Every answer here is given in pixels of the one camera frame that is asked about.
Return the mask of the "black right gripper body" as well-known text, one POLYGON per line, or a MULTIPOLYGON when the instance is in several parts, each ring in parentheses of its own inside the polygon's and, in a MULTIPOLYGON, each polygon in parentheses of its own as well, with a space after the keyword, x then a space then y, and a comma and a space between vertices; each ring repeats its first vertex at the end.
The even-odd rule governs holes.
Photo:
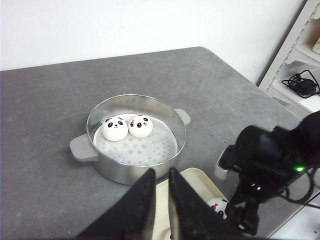
POLYGON ((216 168, 238 173, 239 182, 226 206, 226 219, 241 232, 256 235, 260 218, 260 204, 283 193, 285 186, 272 173, 238 158, 236 146, 229 145, 219 157, 216 168))

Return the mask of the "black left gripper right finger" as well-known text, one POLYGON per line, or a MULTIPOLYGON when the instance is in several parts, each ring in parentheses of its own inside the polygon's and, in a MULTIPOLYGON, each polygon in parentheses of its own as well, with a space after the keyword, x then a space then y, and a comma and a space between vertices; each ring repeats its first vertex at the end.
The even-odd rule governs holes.
POLYGON ((175 169, 168 172, 168 211, 174 238, 242 238, 175 169))

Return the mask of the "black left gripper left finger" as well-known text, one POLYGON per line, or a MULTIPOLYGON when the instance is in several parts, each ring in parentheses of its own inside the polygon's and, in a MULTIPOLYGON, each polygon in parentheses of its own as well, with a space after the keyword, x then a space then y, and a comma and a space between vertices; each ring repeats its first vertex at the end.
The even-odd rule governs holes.
POLYGON ((148 169, 110 209, 78 238, 151 238, 156 213, 156 172, 148 169))

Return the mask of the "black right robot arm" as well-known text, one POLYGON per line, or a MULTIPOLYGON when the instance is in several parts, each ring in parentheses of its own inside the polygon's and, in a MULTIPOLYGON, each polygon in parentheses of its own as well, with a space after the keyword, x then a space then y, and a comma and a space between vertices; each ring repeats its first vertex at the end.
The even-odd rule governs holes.
POLYGON ((238 186, 226 205, 225 216, 241 232, 256 235, 259 205, 281 197, 307 206, 320 167, 320 113, 305 117, 292 130, 276 126, 267 131, 255 125, 244 128, 235 144, 229 145, 216 163, 215 175, 225 179, 238 173, 238 186), (290 198, 289 186, 302 175, 309 189, 300 199, 290 198))

